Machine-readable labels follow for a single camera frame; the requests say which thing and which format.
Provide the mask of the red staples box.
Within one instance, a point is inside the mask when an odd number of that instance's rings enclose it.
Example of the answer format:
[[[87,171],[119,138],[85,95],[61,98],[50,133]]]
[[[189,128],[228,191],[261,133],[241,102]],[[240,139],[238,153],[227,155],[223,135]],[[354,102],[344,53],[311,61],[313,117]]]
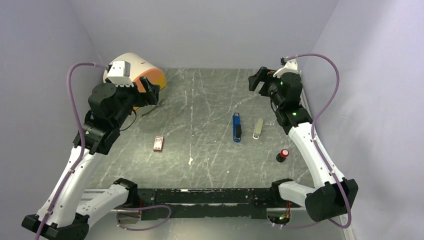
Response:
[[[164,137],[163,136],[156,136],[154,139],[153,144],[153,151],[154,152],[161,152],[163,150],[164,146]]]

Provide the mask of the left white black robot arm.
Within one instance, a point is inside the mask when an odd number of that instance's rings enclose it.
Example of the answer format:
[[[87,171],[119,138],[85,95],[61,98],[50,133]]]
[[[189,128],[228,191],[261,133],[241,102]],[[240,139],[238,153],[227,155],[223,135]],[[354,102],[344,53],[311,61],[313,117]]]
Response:
[[[87,182],[121,135],[121,127],[136,107],[156,105],[160,86],[140,77],[135,83],[96,85],[88,98],[89,111],[78,126],[71,154],[59,181],[45,204],[22,220],[22,227],[49,240],[82,240],[91,226],[117,207],[139,208],[136,183],[119,178],[109,189],[81,204]]]

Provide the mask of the blue black stapler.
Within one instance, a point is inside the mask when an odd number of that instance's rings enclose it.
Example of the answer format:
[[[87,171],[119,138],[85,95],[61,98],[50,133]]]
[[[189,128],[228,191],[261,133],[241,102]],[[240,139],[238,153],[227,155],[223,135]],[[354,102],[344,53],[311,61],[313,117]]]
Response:
[[[242,136],[242,126],[240,114],[235,112],[232,115],[232,129],[233,129],[233,141],[239,143],[241,141]]]

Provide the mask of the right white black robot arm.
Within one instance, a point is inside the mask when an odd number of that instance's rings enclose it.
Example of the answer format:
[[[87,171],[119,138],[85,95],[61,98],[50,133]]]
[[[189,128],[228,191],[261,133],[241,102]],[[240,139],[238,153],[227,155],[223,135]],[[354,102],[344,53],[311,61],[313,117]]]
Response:
[[[303,85],[294,70],[276,76],[276,70],[264,66],[248,77],[249,90],[254,92],[263,83],[259,94],[268,97],[273,112],[285,134],[301,153],[313,180],[307,187],[286,178],[273,182],[270,202],[282,207],[290,202],[304,207],[315,222],[349,214],[358,193],[354,179],[346,179],[321,145],[313,131],[313,119],[301,104]]]

